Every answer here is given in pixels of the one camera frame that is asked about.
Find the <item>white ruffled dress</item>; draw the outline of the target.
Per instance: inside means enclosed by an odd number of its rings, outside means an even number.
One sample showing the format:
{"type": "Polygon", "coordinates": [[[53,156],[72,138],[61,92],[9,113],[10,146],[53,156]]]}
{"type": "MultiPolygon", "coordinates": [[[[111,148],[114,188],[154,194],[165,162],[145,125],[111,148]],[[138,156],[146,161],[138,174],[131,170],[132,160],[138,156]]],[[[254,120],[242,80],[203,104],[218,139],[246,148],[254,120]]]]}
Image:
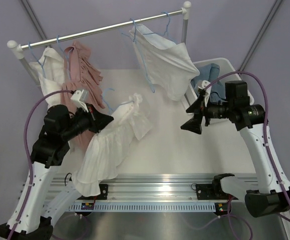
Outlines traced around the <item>white ruffled dress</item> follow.
{"type": "Polygon", "coordinates": [[[92,137],[81,167],[71,177],[82,196],[99,195],[100,182],[118,175],[117,168],[129,154],[133,139],[140,141],[152,129],[149,114],[148,101],[135,93],[112,113],[114,120],[92,137]]]}

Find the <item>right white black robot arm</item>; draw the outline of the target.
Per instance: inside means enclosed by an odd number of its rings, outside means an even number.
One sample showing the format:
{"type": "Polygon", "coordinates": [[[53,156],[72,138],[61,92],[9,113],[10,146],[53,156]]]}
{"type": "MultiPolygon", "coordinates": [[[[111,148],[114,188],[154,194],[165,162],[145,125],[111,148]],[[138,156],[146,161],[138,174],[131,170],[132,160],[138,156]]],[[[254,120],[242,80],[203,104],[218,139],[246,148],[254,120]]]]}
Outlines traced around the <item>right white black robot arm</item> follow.
{"type": "Polygon", "coordinates": [[[245,203],[248,212],[255,218],[289,211],[290,181],[273,148],[264,108],[259,104],[250,104],[247,83],[241,80],[227,81],[223,103],[209,100],[211,88],[206,80],[198,83],[197,91],[198,99],[186,110],[193,116],[181,129],[200,135],[202,126],[208,126],[211,119],[230,120],[248,148],[258,187],[252,189],[251,185],[234,174],[223,173],[214,176],[209,188],[197,186],[196,194],[211,193],[217,198],[233,196],[245,203]]]}

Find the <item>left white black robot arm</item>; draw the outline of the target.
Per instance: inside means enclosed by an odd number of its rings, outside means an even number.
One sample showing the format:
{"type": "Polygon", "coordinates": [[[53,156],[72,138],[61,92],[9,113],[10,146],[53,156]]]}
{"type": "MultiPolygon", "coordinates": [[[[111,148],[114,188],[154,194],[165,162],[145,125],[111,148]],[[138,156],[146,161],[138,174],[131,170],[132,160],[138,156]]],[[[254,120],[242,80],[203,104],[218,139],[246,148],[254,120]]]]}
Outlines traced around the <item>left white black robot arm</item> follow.
{"type": "Polygon", "coordinates": [[[29,173],[17,207],[7,223],[0,225],[0,237],[7,240],[49,240],[59,218],[78,198],[92,195],[92,186],[69,182],[49,203],[45,199],[53,178],[70,150],[69,141],[85,131],[99,133],[113,117],[98,112],[91,104],[70,116],[68,108],[51,107],[44,117],[38,140],[29,157],[29,173]]]}

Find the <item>blue denim skirt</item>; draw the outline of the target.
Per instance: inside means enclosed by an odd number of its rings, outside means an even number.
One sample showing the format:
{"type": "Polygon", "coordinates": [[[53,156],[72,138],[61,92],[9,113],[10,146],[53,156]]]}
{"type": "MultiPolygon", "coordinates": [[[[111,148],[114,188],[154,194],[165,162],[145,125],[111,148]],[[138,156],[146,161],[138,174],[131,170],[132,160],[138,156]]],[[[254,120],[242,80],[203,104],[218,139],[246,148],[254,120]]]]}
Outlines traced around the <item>blue denim skirt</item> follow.
{"type": "MultiPolygon", "coordinates": [[[[220,67],[215,63],[211,63],[199,67],[198,70],[200,71],[200,75],[191,80],[191,85],[197,96],[199,96],[198,84],[202,81],[213,82],[216,80],[219,77],[220,67]]],[[[211,87],[209,99],[211,103],[220,103],[225,101],[225,87],[220,81],[211,87]]]]}

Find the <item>blue wire hanger of skirt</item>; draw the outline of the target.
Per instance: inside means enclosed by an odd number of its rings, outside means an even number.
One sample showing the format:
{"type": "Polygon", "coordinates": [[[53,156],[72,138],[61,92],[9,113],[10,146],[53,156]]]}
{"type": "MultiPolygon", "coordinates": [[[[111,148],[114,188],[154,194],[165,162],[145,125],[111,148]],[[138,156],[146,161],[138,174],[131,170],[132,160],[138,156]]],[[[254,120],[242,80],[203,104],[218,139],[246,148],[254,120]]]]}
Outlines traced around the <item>blue wire hanger of skirt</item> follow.
{"type": "Polygon", "coordinates": [[[139,44],[137,43],[137,38],[136,38],[137,24],[135,23],[135,21],[132,18],[130,18],[130,21],[132,21],[132,23],[133,23],[134,35],[133,35],[133,37],[128,36],[128,38],[134,43],[135,47],[138,50],[138,53],[139,53],[139,56],[140,56],[140,59],[141,59],[141,62],[142,62],[142,64],[139,64],[139,66],[143,67],[144,77],[146,78],[147,83],[148,83],[152,93],[155,93],[155,87],[154,87],[152,81],[150,80],[150,78],[148,76],[148,70],[147,70],[146,62],[144,61],[143,53],[141,51],[141,48],[140,48],[139,44]]]}

